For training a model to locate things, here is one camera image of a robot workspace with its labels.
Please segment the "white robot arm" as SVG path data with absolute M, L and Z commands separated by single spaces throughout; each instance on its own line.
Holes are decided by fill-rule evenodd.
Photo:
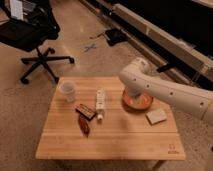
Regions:
M 119 73 L 129 96 L 146 93 L 213 126 L 213 91 L 149 76 L 149 63 L 135 58 Z

